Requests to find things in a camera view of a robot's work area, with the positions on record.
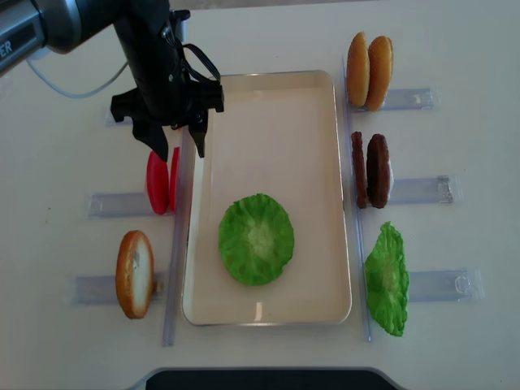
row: tomato slice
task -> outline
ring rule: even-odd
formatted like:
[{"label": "tomato slice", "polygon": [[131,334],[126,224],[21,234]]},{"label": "tomato slice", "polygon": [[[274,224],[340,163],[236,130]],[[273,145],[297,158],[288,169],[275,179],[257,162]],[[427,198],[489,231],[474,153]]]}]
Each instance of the tomato slice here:
[{"label": "tomato slice", "polygon": [[148,157],[146,190],[155,214],[163,215],[168,209],[168,165],[154,151]]},{"label": "tomato slice", "polygon": [[171,159],[171,176],[170,176],[170,210],[175,213],[177,209],[177,187],[179,183],[180,170],[180,147],[173,149],[173,158]]}]

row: lettuce leaf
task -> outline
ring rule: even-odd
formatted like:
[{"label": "lettuce leaf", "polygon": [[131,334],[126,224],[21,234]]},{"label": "lettuce leaf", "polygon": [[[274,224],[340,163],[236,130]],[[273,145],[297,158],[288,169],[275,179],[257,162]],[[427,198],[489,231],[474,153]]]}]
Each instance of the lettuce leaf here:
[{"label": "lettuce leaf", "polygon": [[368,308],[372,318],[393,336],[403,336],[410,277],[401,234],[386,222],[365,262]]},{"label": "lettuce leaf", "polygon": [[220,257],[231,277],[243,284],[258,286],[278,278],[293,250],[287,212],[263,193],[233,203],[220,222]]}]

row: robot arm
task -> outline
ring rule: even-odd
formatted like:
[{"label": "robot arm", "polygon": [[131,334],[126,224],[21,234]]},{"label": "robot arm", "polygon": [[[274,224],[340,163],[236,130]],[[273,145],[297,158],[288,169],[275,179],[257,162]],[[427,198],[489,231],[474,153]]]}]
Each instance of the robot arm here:
[{"label": "robot arm", "polygon": [[[114,119],[132,117],[134,137],[163,160],[163,126],[187,125],[204,157],[208,110],[223,111],[220,74],[196,46],[181,45],[189,12],[169,8],[168,0],[0,0],[0,75],[42,46],[67,53],[113,24],[137,86],[112,98]],[[189,66],[184,47],[215,80]]]}]

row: white tray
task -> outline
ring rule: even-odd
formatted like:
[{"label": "white tray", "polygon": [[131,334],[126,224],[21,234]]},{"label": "white tray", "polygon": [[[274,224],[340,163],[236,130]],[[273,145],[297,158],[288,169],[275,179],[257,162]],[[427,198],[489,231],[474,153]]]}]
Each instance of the white tray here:
[{"label": "white tray", "polygon": [[[182,307],[195,325],[340,323],[351,307],[336,104],[331,77],[304,71],[223,78],[196,157]],[[219,223],[236,200],[276,199],[294,255],[274,282],[236,282],[219,256]]]}]

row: white table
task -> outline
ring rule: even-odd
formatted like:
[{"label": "white table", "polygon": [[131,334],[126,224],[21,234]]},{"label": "white table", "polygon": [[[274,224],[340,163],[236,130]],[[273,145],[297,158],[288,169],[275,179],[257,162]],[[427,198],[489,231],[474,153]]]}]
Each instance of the white table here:
[{"label": "white table", "polygon": [[[323,69],[340,87],[341,56],[365,30],[369,39],[393,40],[393,88],[442,93],[438,111],[379,113],[356,126],[366,140],[387,136],[396,177],[459,174],[465,200],[374,211],[366,246],[392,220],[411,271],[476,266],[487,296],[474,305],[410,304],[405,336],[376,328],[371,344],[363,340],[353,246],[353,308],[340,326],[197,328],[179,318],[175,346],[163,348],[163,305],[138,322],[117,306],[72,307],[72,278],[113,274],[128,230],[148,234],[157,268],[166,270],[172,218],[81,214],[87,193],[143,189],[147,148],[130,128],[104,125],[103,105],[134,87],[129,71],[74,101],[18,66],[15,90],[0,101],[0,388],[127,388],[162,368],[238,366],[372,367],[404,388],[518,388],[519,13],[513,1],[417,0],[193,12],[188,38],[223,74]],[[109,28],[37,66],[82,92],[123,61]],[[179,143],[168,136],[171,147]]]}]

